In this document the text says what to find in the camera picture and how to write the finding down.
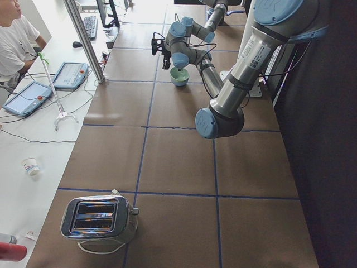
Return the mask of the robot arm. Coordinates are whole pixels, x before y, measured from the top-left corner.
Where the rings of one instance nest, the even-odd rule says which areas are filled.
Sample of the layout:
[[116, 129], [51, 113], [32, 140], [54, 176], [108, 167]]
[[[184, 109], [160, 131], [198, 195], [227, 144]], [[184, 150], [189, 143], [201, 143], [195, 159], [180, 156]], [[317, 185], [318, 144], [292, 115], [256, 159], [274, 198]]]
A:
[[206, 1], [205, 4], [213, 9], [206, 24], [183, 17], [170, 26], [166, 37], [152, 41], [152, 52], [160, 51], [164, 55], [165, 69], [182, 71], [190, 64], [197, 67], [211, 100], [197, 112], [196, 129], [201, 137], [215, 139], [234, 136], [242, 130], [241, 102], [277, 47], [318, 39], [326, 33], [331, 2], [253, 2], [245, 26], [250, 38], [242, 43], [237, 61], [224, 80], [216, 72], [209, 52], [190, 46], [189, 41], [195, 36], [211, 42], [231, 2]]
[[190, 42], [191, 36], [194, 35], [205, 43], [211, 43], [215, 37], [215, 30], [228, 11], [229, 1], [202, 0], [200, 3], [210, 7], [213, 11], [203, 26], [195, 22], [192, 17], [182, 17], [181, 23], [186, 29], [184, 38]]

